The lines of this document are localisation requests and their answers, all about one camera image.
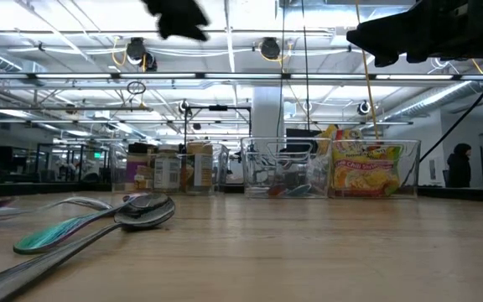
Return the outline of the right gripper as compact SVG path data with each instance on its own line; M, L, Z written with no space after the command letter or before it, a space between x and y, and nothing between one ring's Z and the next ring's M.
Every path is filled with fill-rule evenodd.
M375 66L393 65L403 54L408 63L483 59L483 0L417 0L406 12L360 23L346 39L373 55Z

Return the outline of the silver ventilation duct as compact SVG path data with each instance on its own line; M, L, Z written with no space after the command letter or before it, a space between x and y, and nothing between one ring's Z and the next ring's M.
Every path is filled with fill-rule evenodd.
M480 91L477 81L463 81L447 87L437 87L405 101L401 106L387 112L384 121L392 121L402 116L414 117L429 112L456 100L462 100Z

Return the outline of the white pillar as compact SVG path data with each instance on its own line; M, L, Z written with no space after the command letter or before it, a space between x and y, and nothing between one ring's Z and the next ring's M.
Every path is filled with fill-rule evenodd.
M252 96L252 135L278 138L284 135L283 100L280 86L257 86Z

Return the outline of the dark metal spoon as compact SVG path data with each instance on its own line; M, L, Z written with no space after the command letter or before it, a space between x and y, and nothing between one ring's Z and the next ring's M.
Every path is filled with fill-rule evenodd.
M8 302L23 294L48 277L60 265L109 232L121 227L132 231L151 229L170 219L174 212L175 204L166 195L147 200L140 206L135 200L131 201L127 210L120 210L115 214L114 222L111 225L104 226L98 231L52 252L0 272L0 302Z

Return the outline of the wide clear plastic bin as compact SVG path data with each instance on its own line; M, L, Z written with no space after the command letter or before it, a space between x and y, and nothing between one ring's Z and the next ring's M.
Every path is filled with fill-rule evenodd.
M212 143L209 141L192 141L192 142L207 142L211 143L213 146L213 186L211 192L207 195L212 195L217 191L223 190L223 186L226 183L227 175L227 165L228 165L228 153L229 149L219 143ZM179 146L179 157L181 158L181 173L180 173L180 187L178 192L166 193L166 194L180 194L180 195L190 195L186 192L186 155L187 155L187 145L174 144ZM158 152L158 147L154 146L154 151L152 154L151 166L154 170L154 155ZM126 160L127 160L128 147L124 148L119 144L113 144L109 150L109 165L111 170L111 183L113 192L125 192L125 193L137 193L137 192L157 192L153 188L151 190L145 191L135 191L130 192L125 190L124 180L126 176Z

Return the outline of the purple label spice jar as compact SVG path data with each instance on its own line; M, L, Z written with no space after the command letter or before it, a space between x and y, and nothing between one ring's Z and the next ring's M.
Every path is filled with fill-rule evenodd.
M154 146L145 143L132 143L128 146L126 160L126 176L124 180L125 190L130 192L145 191L135 190L133 176L138 165L147 165L152 168L151 160Z

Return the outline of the black monitor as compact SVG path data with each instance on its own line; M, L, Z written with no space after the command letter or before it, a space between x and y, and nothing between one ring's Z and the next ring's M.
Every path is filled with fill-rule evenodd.
M315 154L318 150L318 143L315 140L321 131L287 128L287 153L308 152Z

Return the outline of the person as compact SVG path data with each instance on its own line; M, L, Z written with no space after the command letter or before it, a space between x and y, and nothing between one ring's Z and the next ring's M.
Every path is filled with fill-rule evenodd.
M471 180L470 168L471 146L467 143L458 143L453 153L447 159L449 168L448 187L469 188Z

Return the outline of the lime chili shrimp ramen packet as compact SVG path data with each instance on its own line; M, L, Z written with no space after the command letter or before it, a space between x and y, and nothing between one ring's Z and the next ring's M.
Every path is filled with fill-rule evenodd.
M341 197L388 197L400 186L397 164L403 147L365 141L335 142L333 192Z

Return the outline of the white lid spice jar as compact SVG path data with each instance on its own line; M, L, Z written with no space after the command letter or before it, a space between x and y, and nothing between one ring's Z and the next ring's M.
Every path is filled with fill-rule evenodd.
M157 192L174 193L179 191L181 158L179 146L162 144L154 155L153 189Z

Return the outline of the small brown lid jar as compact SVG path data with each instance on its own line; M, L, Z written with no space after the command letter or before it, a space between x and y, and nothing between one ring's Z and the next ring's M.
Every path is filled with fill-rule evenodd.
M138 165L133 176L135 190L151 190L153 188L153 168L147 165Z

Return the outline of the blue-edged yellow ramen packet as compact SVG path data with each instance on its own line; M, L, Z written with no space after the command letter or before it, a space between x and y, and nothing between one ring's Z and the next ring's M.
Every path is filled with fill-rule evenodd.
M318 136L318 150L316 152L315 163L319 167L324 167L329 163L333 135L338 129L337 125L331 124Z

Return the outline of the narrow clear plastic bin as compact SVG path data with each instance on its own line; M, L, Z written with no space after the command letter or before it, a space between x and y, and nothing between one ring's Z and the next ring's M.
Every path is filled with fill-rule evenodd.
M331 155L329 163L319 167L316 153L287 153L287 138L243 138L241 164L245 196L262 199L326 199L330 190ZM311 184L303 197L288 197L285 193L297 186ZM285 185L287 191L278 197L268 197L273 185Z
M414 198L417 196L418 188L418 171L419 171L419 160L421 151L421 142L418 140L368 140L368 139L358 139L358 140L340 140L335 142L344 141L365 141L369 144L384 144L391 145L396 144L402 146L402 153L397 164L400 186L398 189L388 197L371 197L376 199L393 199L393 198ZM331 195L340 198L369 198L369 197L341 197L334 195L333 192L333 180L332 180L332 191Z

